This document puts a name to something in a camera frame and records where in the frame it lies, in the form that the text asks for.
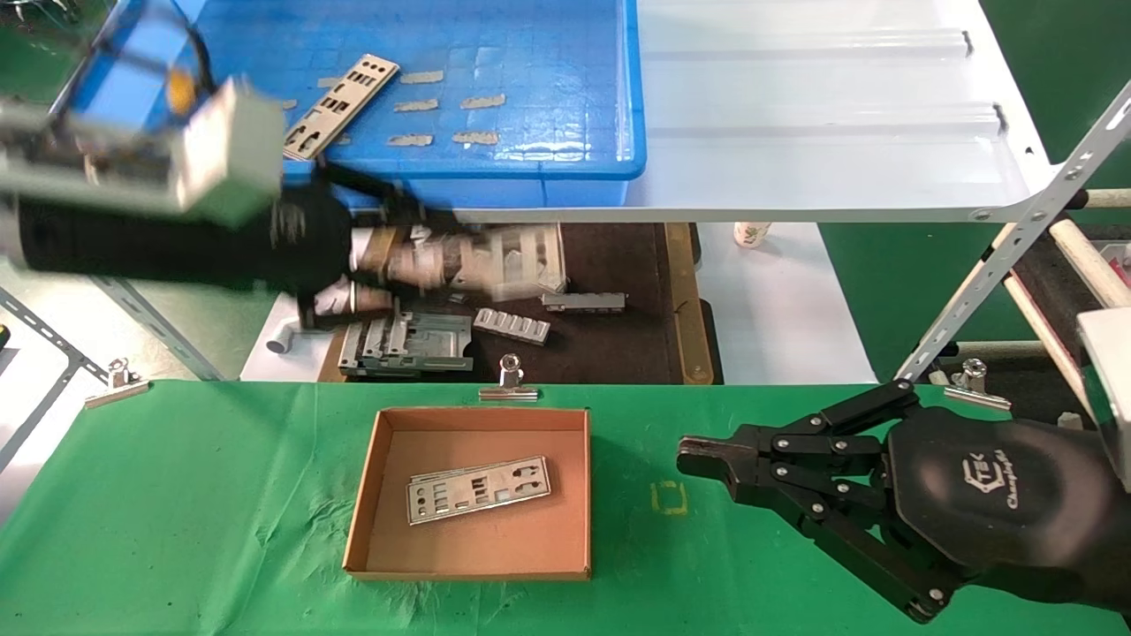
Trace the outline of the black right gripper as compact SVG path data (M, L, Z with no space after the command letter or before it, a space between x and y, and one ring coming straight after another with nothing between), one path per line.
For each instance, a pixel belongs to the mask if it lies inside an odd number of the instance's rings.
M882 444L866 432L920 406L912 383L886 383L787 426L740 424L725 439L687 435L676 467L719 481L733 502L776 512L925 625L949 607L956 577L916 566L874 536L882 504L852 502L831 480L798 467L872 469ZM884 442L899 518L965 582L1128 613L1128 493L1100 435L926 407L893 424Z

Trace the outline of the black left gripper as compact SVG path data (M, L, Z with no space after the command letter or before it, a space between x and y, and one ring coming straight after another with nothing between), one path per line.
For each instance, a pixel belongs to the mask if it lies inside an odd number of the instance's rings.
M387 290L342 278L349 267L352 227L463 225L452 209L364 170L314 166L312 182L343 186L378 206L349 212L327 190L291 188L247 223L227 227L19 199L12 201L12 264L57 274L287 292L299 295L300 329L334 330L399 310Z

